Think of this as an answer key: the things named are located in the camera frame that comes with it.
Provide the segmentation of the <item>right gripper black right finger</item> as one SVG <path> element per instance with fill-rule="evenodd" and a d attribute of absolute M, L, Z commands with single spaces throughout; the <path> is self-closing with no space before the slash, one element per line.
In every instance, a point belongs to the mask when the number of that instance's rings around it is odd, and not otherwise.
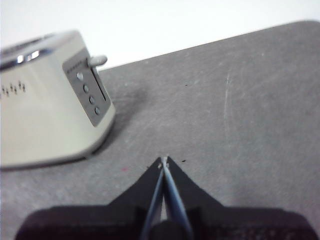
<path fill-rule="evenodd" d="M 307 219 L 281 208 L 225 206 L 167 156 L 165 183 L 172 219 L 193 240 L 316 240 Z"/>

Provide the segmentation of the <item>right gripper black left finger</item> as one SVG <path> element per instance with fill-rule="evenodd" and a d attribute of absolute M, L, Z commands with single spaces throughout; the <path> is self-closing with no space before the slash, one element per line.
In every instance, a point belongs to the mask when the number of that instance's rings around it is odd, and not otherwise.
<path fill-rule="evenodd" d="M 162 160 L 109 204 L 62 205 L 36 210 L 20 226 L 17 240 L 137 240 L 148 215 Z"/>

